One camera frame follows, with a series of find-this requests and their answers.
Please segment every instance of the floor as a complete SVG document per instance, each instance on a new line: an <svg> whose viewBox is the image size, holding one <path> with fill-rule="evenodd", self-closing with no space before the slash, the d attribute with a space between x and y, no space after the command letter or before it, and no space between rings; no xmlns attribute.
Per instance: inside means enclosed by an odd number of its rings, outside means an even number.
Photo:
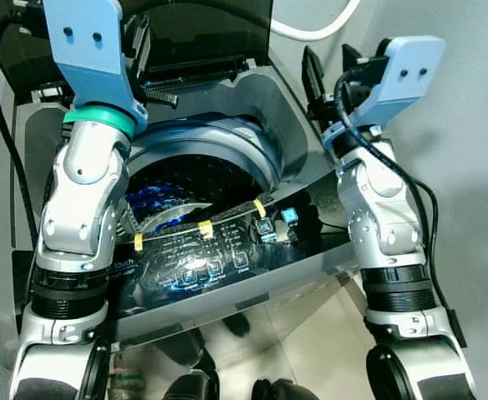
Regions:
<svg viewBox="0 0 488 400"><path fill-rule="evenodd" d="M364 298L356 283L333 280L303 297L285 298L248 310L251 329L236 337L221 323L201 327L205 346L219 371L222 400L249 400L258 378L288 378L320 399L372 398L365 356L373 338L365 330ZM143 397L159 400L188 369L153 345L122 353L145 381Z"/></svg>

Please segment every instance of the washing machine drum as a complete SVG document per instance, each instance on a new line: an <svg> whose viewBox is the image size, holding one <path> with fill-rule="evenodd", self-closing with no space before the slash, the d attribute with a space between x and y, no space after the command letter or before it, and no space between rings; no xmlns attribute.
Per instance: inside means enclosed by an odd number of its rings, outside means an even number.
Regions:
<svg viewBox="0 0 488 400"><path fill-rule="evenodd" d="M144 233L208 219L279 181L277 152L248 118L163 122L148 135L139 157L159 159L132 175L126 194Z"/></svg>

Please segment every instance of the white cable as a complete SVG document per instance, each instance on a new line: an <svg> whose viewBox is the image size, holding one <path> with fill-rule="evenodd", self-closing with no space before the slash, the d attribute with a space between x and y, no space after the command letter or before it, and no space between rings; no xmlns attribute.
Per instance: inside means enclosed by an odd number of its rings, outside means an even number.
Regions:
<svg viewBox="0 0 488 400"><path fill-rule="evenodd" d="M279 21L275 21L274 19L271 21L271 31L284 36L285 38L298 40L300 42L318 42L319 40L328 38L332 34L338 32L338 30L347 23L348 19L351 18L359 6L359 3L360 0L350 0L340 15L328 27L324 27L319 31L301 31Z"/></svg>

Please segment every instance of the washing machine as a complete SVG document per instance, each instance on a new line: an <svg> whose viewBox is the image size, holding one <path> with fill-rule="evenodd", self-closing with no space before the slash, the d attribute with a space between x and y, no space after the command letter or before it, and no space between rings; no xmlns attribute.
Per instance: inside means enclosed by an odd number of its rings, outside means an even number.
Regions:
<svg viewBox="0 0 488 400"><path fill-rule="evenodd" d="M333 161L299 84L269 49L272 2L161 3L126 17L123 30L123 42L132 43L125 52L131 82L148 95L149 120L132 142L109 273L108 320L119 348L260 304L293 305L357 268L347 232L324 232L324 222L345 222ZM0 14L4 8L0 2ZM148 52L134 57L140 42ZM62 120L72 94L44 39L9 32L0 63L15 93L12 131L38 220L53 157L68 138ZM161 104L167 97L178 105ZM7 368L31 256L18 181L0 143L0 361ZM309 316L284 314L291 318L285 334Z"/></svg>

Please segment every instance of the washing machine lid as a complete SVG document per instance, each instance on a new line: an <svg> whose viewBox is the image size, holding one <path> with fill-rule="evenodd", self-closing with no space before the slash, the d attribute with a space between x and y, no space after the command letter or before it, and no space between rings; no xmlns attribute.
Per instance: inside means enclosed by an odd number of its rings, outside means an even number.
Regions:
<svg viewBox="0 0 488 400"><path fill-rule="evenodd" d="M194 64L194 73L208 74L209 61L231 65L253 58L268 60L273 0L120 0L125 18L147 13L151 52L146 78L178 65ZM12 0L0 1L0 18ZM0 50L0 66L18 100L33 89L63 81L53 63L48 41L9 29Z"/></svg>

